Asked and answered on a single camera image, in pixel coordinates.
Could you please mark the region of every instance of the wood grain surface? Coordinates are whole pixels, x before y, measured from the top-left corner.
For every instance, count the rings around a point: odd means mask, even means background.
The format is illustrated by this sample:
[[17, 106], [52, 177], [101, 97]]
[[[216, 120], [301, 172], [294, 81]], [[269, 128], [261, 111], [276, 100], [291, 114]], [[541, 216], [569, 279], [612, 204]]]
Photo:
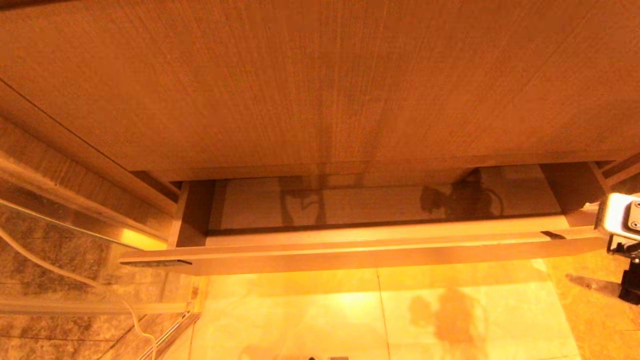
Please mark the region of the wood grain surface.
[[171, 180], [617, 160], [640, 145], [626, 5], [52, 3], [0, 12], [0, 78], [128, 170]]

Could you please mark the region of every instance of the white cable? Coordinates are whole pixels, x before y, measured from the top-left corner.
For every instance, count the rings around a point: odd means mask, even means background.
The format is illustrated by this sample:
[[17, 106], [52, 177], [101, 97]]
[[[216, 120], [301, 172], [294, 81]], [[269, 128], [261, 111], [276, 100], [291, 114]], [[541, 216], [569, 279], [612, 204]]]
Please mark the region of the white cable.
[[91, 279], [87, 279], [86, 277], [74, 274], [72, 272], [68, 272], [66, 270], [62, 270], [61, 268], [51, 265], [48, 262], [44, 261], [43, 259], [38, 258], [34, 254], [30, 253], [29, 250], [25, 249], [24, 247], [22, 247], [22, 245], [17, 243], [11, 236], [9, 236], [9, 234], [6, 233], [6, 231], [4, 231], [2, 227], [0, 227], [0, 237], [2, 237], [9, 245], [11, 245], [11, 247], [13, 247], [17, 252], [21, 253], [25, 258], [33, 261], [34, 263], [42, 266], [43, 268], [51, 270], [62, 276], [66, 276], [66, 277], [70, 277], [71, 279], [78, 280], [79, 282], [83, 282], [87, 285], [91, 285], [105, 292], [109, 292], [109, 291], [113, 292], [118, 297], [118, 299], [120, 299], [120, 301], [122, 301], [127, 306], [127, 308], [129, 309], [129, 312], [131, 312], [131, 316], [133, 317], [133, 325], [136, 328], [136, 332], [138, 332], [140, 336], [144, 336], [145, 338], [148, 338], [152, 342], [153, 353], [151, 355], [151, 360], [156, 360], [156, 352], [157, 352], [156, 338], [153, 335], [147, 334], [146, 332], [143, 332], [142, 329], [140, 329], [140, 324], [138, 323], [138, 316], [136, 315], [136, 311], [133, 309], [133, 307], [128, 301], [126, 301], [122, 296], [120, 296], [120, 294], [118, 294], [117, 292], [110, 289], [108, 286], [105, 286], [99, 282], [95, 282]]

